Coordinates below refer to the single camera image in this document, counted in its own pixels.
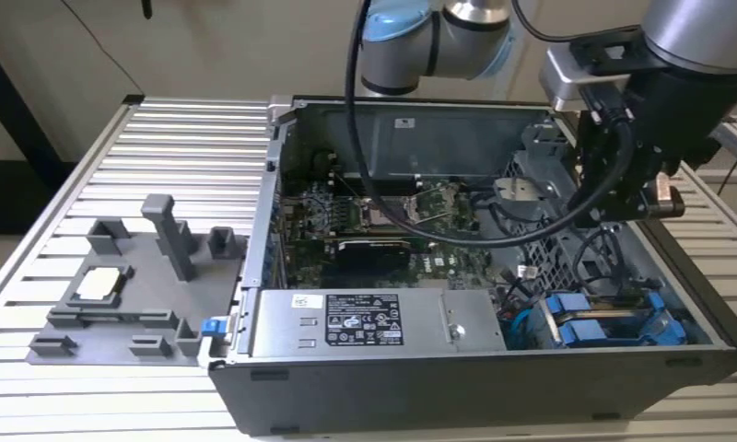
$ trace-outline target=power supply label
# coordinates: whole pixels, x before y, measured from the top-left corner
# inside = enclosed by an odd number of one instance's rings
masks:
[[[328,295],[328,345],[404,345],[399,295]]]

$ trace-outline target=motherboard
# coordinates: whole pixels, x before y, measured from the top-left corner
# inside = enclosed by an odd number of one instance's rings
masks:
[[[348,180],[337,177],[347,184]],[[495,288],[492,254],[412,237],[357,192],[337,194],[316,182],[283,199],[288,288]],[[432,231],[479,238],[462,184],[419,180],[411,195],[388,195],[396,215]]]

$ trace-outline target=black cable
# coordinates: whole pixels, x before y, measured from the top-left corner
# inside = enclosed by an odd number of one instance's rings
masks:
[[[722,193],[724,192],[724,188],[730,183],[730,180],[732,178],[732,175],[736,169],[737,169],[737,161],[735,161],[735,164],[732,164],[732,167],[730,168],[730,173],[727,174],[727,177],[724,177],[724,181],[722,182],[722,187],[718,188],[718,196],[722,196]]]
[[[522,224],[539,224],[542,222],[542,219],[536,220],[536,219],[527,219],[516,214],[514,214],[506,207],[503,207],[503,204],[498,204],[495,203],[495,206],[496,206],[496,211],[507,218],[510,219],[511,221],[516,221],[518,223],[522,223]]]
[[[527,218],[514,214],[506,207],[503,207],[503,204],[500,204],[498,202],[490,203],[486,206],[479,205],[479,203],[482,201],[486,201],[486,200],[488,200],[490,198],[494,198],[494,197],[495,197],[495,192],[479,193],[479,194],[474,195],[470,198],[470,203],[471,203],[471,205],[474,206],[475,209],[491,209],[492,206],[494,206],[496,212],[500,215],[503,215],[503,217],[506,217],[511,221],[516,221],[518,223],[522,223],[522,224],[539,224],[546,219],[546,216],[542,216],[542,219],[539,219],[539,220],[527,219]]]
[[[80,17],[80,15],[76,13],[76,11],[73,10],[73,8],[71,7],[68,0],[60,0],[60,3],[63,3],[63,5],[65,6],[65,8],[71,11],[71,13],[73,14],[73,16],[76,17],[77,21],[79,21],[80,24],[83,25],[83,28],[85,28],[87,33],[88,33],[89,36],[92,37],[93,41],[96,41],[96,44],[99,45],[99,49],[101,49],[101,52],[103,52],[104,55],[109,58],[109,60],[112,60],[112,63],[115,64],[115,66],[117,67],[117,69],[120,69],[120,71],[123,71],[123,74],[125,74],[125,76],[128,77],[128,79],[132,81],[133,86],[139,89],[139,92],[140,92],[143,95],[147,95],[147,94],[145,94],[145,90],[139,86],[139,83],[136,83],[136,80],[133,79],[132,75],[128,73],[128,71],[125,70],[125,68],[123,67],[123,65],[117,62],[117,60],[115,59],[115,57],[112,56],[112,54],[107,51],[107,48],[103,47],[103,44],[101,44],[101,41],[99,40],[99,37],[96,37],[96,34],[93,33],[92,29],[91,29],[89,26],[87,25],[85,21],[83,20],[83,18]]]
[[[568,226],[576,221],[578,218],[590,213],[595,206],[602,202],[606,196],[612,192],[615,186],[623,179],[623,175],[628,170],[634,154],[636,150],[635,134],[628,123],[628,120],[616,120],[610,122],[611,128],[616,132],[620,140],[620,149],[618,158],[612,169],[606,175],[604,181],[599,184],[595,192],[588,196],[584,201],[574,208],[574,210],[566,214],[559,220],[547,224],[543,228],[527,232],[524,235],[514,238],[494,238],[494,239],[468,239],[468,238],[452,238],[444,235],[428,232],[416,226],[407,223],[404,219],[391,210],[387,202],[383,199],[383,195],[377,191],[377,188],[371,178],[369,167],[367,165],[367,159],[364,157],[364,150],[360,144],[360,134],[357,132],[357,119],[355,111],[355,83],[357,77],[357,57],[360,53],[360,42],[364,34],[364,27],[367,25],[367,19],[369,16],[371,0],[364,0],[355,18],[353,35],[349,44],[349,53],[347,57],[347,75],[344,80],[344,106],[347,111],[347,130],[349,135],[351,147],[353,149],[355,162],[357,163],[357,171],[360,172],[360,178],[364,183],[367,195],[373,201],[375,205],[380,209],[383,215],[391,220],[391,222],[399,226],[404,231],[412,235],[417,235],[432,241],[451,244],[459,247],[475,247],[484,249],[502,249],[507,247],[515,247],[528,242],[536,241],[543,238],[548,238],[559,231],[568,228]]]
[[[506,235],[507,237],[511,237],[514,236],[514,234],[506,228],[506,226],[503,226],[503,220],[500,219],[500,213],[498,210],[499,207],[500,207],[500,204],[498,203],[490,204],[490,207],[488,207],[490,215],[492,216],[492,220],[495,221],[496,228],[500,230],[500,233],[503,233],[503,235]],[[527,245],[523,244],[522,246],[519,246],[519,250],[522,251],[523,259],[526,261],[524,264],[532,265],[532,257],[530,256],[530,250],[527,249]]]
[[[612,248],[615,249],[615,257],[618,259],[618,264],[612,265],[612,262],[607,259],[607,264],[612,268],[612,275],[610,276],[614,280],[618,281],[618,284],[620,286],[622,290],[622,284],[623,284],[623,277],[626,272],[626,258],[623,257],[622,249],[620,249],[620,241],[618,240],[618,237],[615,236],[615,233],[606,229],[596,230],[586,239],[586,241],[579,246],[579,249],[576,251],[576,255],[574,256],[574,265],[572,265],[572,272],[574,276],[576,277],[576,280],[579,281],[579,284],[590,290],[588,285],[591,284],[588,280],[586,280],[584,276],[579,272],[579,264],[582,263],[586,252],[588,251],[590,244],[595,242],[595,240],[600,237],[610,237],[610,241],[612,242]]]
[[[539,39],[540,41],[547,41],[550,43],[568,43],[568,42],[571,42],[576,39],[582,39],[582,38],[586,38],[586,37],[592,37],[592,36],[596,36],[596,35],[602,35],[607,32],[624,32],[624,31],[639,29],[639,25],[630,25],[630,26],[623,26],[623,27],[619,27],[619,28],[599,30],[599,31],[595,31],[595,32],[586,32],[584,34],[562,35],[562,36],[548,35],[548,34],[544,34],[543,32],[540,32],[536,29],[536,27],[532,26],[532,23],[527,19],[526,11],[523,10],[522,6],[519,5],[519,0],[512,0],[512,4],[514,4],[514,10],[516,11],[516,16],[519,17],[519,21],[522,22],[523,26],[526,27],[527,32],[530,32],[532,34],[532,36],[536,39]]]

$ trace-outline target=blue tab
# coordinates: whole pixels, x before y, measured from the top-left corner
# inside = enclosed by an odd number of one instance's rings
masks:
[[[227,321],[215,319],[203,320],[201,335],[211,336],[213,338],[223,338],[227,336]]]

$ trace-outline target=open computer chassis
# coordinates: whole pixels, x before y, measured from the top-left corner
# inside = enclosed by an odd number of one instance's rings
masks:
[[[373,179],[408,222],[500,238],[560,216],[576,149],[540,106],[365,100]],[[277,122],[209,373],[251,435],[630,419],[737,370],[737,318],[658,221],[520,248],[404,234],[365,197],[343,104]]]

